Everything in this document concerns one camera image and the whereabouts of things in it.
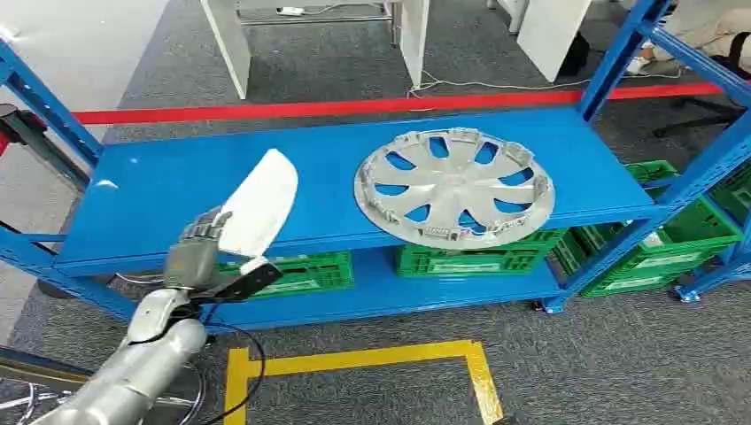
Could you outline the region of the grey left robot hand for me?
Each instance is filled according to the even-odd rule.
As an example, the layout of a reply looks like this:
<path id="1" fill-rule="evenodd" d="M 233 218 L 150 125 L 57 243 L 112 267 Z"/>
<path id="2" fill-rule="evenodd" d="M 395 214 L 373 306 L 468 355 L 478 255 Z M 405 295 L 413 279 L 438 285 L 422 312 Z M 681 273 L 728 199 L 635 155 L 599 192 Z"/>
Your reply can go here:
<path id="1" fill-rule="evenodd" d="M 213 267 L 222 230 L 232 212 L 217 206 L 204 212 L 181 232 L 170 247 L 163 273 L 166 288 L 206 292 L 212 288 Z"/>

